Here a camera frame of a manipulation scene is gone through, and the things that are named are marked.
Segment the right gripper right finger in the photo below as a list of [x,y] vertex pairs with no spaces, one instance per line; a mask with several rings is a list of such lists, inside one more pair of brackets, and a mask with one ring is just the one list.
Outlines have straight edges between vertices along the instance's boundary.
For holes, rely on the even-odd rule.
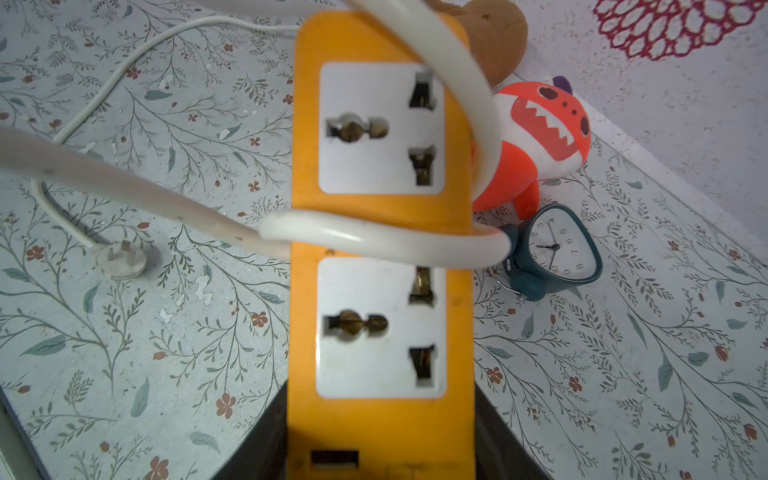
[[475,478],[548,480],[549,475],[525,451],[478,384],[475,396]]

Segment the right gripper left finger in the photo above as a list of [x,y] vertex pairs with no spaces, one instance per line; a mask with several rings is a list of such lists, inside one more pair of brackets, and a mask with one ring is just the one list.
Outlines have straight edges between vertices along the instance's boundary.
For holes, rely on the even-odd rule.
[[215,480],[286,478],[288,453],[287,386],[285,382],[235,453],[213,476]]

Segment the orange power strip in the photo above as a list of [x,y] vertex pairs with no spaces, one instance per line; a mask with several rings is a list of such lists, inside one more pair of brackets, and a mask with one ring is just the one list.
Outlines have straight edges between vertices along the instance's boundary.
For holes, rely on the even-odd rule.
[[296,46],[287,475],[472,479],[471,133],[372,17]]

